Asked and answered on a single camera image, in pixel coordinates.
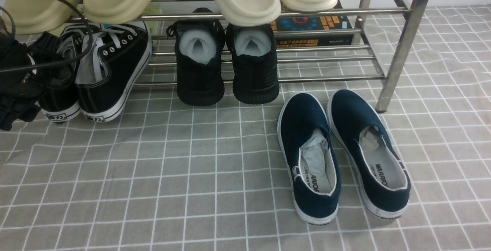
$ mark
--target shoe heel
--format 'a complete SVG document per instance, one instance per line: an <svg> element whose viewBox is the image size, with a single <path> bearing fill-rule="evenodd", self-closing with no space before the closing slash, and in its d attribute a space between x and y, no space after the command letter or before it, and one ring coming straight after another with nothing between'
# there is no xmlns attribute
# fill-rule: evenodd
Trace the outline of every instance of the shoe heel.
<svg viewBox="0 0 491 251"><path fill-rule="evenodd" d="M274 101L279 94L279 83L262 90L245 91L233 86L235 98L244 104L267 104Z"/></svg>
<svg viewBox="0 0 491 251"><path fill-rule="evenodd" d="M208 92L196 92L185 87L177 86L177 96L179 99L190 106L211 106L221 101L225 94L225 86L223 81L216 83L213 90Z"/></svg>

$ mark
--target black knit sneaker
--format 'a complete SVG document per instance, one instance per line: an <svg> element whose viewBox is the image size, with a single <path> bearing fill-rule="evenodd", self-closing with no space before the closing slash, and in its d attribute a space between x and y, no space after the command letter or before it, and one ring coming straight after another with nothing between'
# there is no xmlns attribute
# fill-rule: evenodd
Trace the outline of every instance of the black knit sneaker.
<svg viewBox="0 0 491 251"><path fill-rule="evenodd" d="M58 45L58 37L47 32L29 48L0 32L0 69L61 61L63 57L55 52ZM10 131L17 119L33 121L41 109L36 103L46 94L52 79L51 69L0 74L0 130Z"/></svg>
<svg viewBox="0 0 491 251"><path fill-rule="evenodd" d="M234 66L235 97L245 104L266 104L279 94L276 42L269 24L237 27L226 35Z"/></svg>
<svg viewBox="0 0 491 251"><path fill-rule="evenodd" d="M85 36L83 49L87 42ZM95 33L92 51L81 60L75 79L86 118L93 122L117 118L151 55L152 37L145 22L112 25Z"/></svg>
<svg viewBox="0 0 491 251"><path fill-rule="evenodd" d="M195 13L210 13L198 8ZM225 32L219 20L177 21L167 28L176 37L177 96L190 106L210 106L225 92L221 77L221 51Z"/></svg>
<svg viewBox="0 0 491 251"><path fill-rule="evenodd" d="M91 23L93 33L100 31L100 25ZM73 58L82 52L82 40L87 35L87 28L81 24L71 24L65 27L61 33L62 41L56 49L65 59ZM63 86L64 90L49 90L39 100L41 112L46 118L55 122L63 123L75 118L81 111L78 102L77 87L74 83L74 75L79 69L80 61L70 67L58 68L56 70L55 85Z"/></svg>

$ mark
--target shoe rack leg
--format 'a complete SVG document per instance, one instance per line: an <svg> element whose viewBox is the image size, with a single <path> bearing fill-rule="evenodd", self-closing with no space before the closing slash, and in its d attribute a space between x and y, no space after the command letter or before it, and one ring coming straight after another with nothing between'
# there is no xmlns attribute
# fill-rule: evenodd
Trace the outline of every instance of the shoe rack leg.
<svg viewBox="0 0 491 251"><path fill-rule="evenodd" d="M397 44L396 52L392 59L387 78L382 81L384 86L379 96L379 101L375 109L379 113L387 111L390 100L394 95L394 90L402 73L405 61L411 50L412 43L416 37L419 24L423 18L426 6L429 0L413 0L410 8L409 16L405 22L402 34L400 35L399 43Z"/></svg>
<svg viewBox="0 0 491 251"><path fill-rule="evenodd" d="M360 8L361 9L366 9L370 7L370 2L372 0L361 0L360 1ZM365 23L366 15L364 16L356 16L356 21L354 22L354 28L361 29L363 27L363 23ZM359 45L361 40L361 34L356 33L353 35L353 45Z"/></svg>

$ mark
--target navy slip-on shoe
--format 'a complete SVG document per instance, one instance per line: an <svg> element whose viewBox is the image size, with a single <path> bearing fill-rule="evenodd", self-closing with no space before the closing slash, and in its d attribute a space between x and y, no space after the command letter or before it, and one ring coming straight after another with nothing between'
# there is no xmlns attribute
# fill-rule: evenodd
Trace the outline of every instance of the navy slip-on shoe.
<svg viewBox="0 0 491 251"><path fill-rule="evenodd" d="M350 90L335 92L327 110L330 128L351 159L368 211L386 220L400 217L407 207L411 182L379 115Z"/></svg>
<svg viewBox="0 0 491 251"><path fill-rule="evenodd" d="M324 108L313 95L291 97L279 115L277 134L298 216L312 225L328 224L336 217L341 179Z"/></svg>

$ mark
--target shoe rack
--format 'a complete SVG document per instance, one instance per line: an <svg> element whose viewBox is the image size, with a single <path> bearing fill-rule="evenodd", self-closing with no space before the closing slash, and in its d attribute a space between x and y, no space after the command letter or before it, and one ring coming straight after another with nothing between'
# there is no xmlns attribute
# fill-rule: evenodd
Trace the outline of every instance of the shoe rack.
<svg viewBox="0 0 491 251"><path fill-rule="evenodd" d="M196 2L196 1L212 1L212 0L154 0L154 2ZM377 101L376 110L379 113L383 113L387 110L389 102L394 94L395 87L397 85L400 74L403 70L405 61L410 52L412 42L416 36L417 29L423 17L423 13L428 4L428 0L412 0L409 3L407 0L394 0L395 6L393 8L371 8L371 0L361 0L359 8L343 8L334 9L326 12L317 13L298 13L298 12L282 12L281 17L319 17L330 15L347 15L356 16L353 29L342 30L328 30L328 31L298 31L284 33L284 36L298 36L300 34L309 35L346 35L353 34L352 45L339 45L339 46L320 46L309 48L279 48L278 53L296 52L298 57L295 58L279 58L278 67L281 69L281 65L285 63L298 63L300 68L302 63L320 63L320 62L341 62L341 61L371 61L374 66L373 74L363 75L345 75L345 76L317 76L317 77L291 77L291 78L279 78L280 83L311 83L311 82L330 82L330 81L354 81L354 80L381 80L382 91ZM402 14L405 18L405 25L402 34L397 45L396 52L392 59L391 65L387 72L384 72L381 68L377 55L372 50L370 40L365 34L365 19L367 15L394 15ZM144 15L139 19L140 21L172 21L176 20L203 20L203 19L220 19L223 20L223 16L215 13L192 13L182 15ZM80 18L73 17L69 22L80 22ZM158 35L152 36L153 40L165 40L167 36ZM304 52L318 52L318 51L357 51L366 50L368 55L349 55L349 56L333 56L333 57L300 57ZM225 50L223 55L230 55L230 52ZM148 68L175 68L175 53L174 52L153 52L153 57L156 57L155 62L149 63ZM223 65L231 65L230 60L224 60ZM226 84L231 84L232 80L226 80ZM165 88L175 87L176 81L161 81L152 83L136 83L135 89L138 88Z"/></svg>

